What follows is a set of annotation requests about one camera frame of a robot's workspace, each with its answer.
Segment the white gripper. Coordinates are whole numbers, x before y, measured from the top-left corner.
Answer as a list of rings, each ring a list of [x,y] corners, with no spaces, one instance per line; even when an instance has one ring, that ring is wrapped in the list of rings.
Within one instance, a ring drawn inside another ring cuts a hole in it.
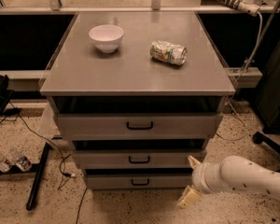
[[[188,156],[189,165],[193,169],[192,185],[186,186],[177,205],[186,208],[200,200],[200,193],[213,194],[220,192],[222,179],[219,174],[219,165],[213,163],[200,163],[193,156]]]

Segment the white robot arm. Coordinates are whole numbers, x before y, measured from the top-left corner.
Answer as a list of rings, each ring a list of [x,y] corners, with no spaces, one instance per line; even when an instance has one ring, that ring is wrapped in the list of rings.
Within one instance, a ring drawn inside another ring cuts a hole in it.
[[[229,156],[220,163],[199,162],[189,156],[193,172],[177,205],[186,208],[203,194],[219,192],[266,194],[280,201],[280,172],[265,169],[240,156]]]

